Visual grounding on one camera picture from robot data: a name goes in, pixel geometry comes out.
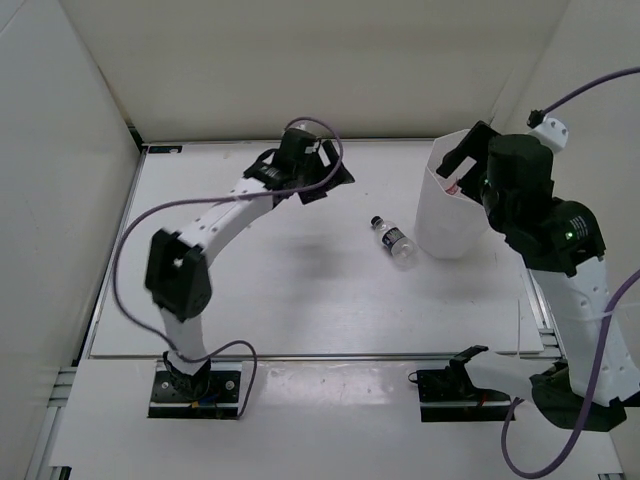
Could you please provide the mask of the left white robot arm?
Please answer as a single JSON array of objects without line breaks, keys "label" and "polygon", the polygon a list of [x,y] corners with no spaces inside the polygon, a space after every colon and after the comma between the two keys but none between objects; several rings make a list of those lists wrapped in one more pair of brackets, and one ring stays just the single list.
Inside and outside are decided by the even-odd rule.
[{"label": "left white robot arm", "polygon": [[261,153],[243,172],[229,202],[215,203],[179,230],[160,229],[152,236],[144,286],[171,343],[163,355],[170,382],[186,399],[202,398],[210,386],[201,315],[213,293],[209,269],[214,259],[290,196],[308,204],[352,183],[353,176],[338,160],[334,142],[290,128],[277,148]]}]

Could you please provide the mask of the small black-capped plastic bottle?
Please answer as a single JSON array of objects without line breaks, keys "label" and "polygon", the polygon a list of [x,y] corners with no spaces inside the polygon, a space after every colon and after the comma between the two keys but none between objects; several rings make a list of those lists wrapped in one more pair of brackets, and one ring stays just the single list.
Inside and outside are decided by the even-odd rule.
[{"label": "small black-capped plastic bottle", "polygon": [[399,269],[408,270],[417,262],[415,243],[393,222],[374,216],[371,221],[377,242]]}]

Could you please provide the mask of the red-labelled clear plastic bottle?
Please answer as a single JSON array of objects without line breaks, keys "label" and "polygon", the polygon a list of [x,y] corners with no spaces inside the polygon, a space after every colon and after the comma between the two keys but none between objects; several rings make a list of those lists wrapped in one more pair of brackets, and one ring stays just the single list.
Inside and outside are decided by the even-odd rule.
[{"label": "red-labelled clear plastic bottle", "polygon": [[444,192],[451,196],[456,196],[460,192],[459,179],[456,178],[448,187],[444,189]]}]

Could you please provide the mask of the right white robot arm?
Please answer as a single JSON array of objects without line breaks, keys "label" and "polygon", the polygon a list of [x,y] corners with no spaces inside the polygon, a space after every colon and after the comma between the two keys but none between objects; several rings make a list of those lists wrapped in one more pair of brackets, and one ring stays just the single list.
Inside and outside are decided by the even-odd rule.
[{"label": "right white robot arm", "polygon": [[611,431],[639,394],[639,371],[608,304],[595,215],[554,195],[554,154],[534,136],[500,134],[479,121],[436,172],[448,178],[466,159],[474,164],[458,182],[461,193],[483,206],[490,227],[521,256],[551,311],[564,358],[540,371],[475,345],[446,367],[450,390],[464,400],[499,391],[532,402],[559,428]]}]

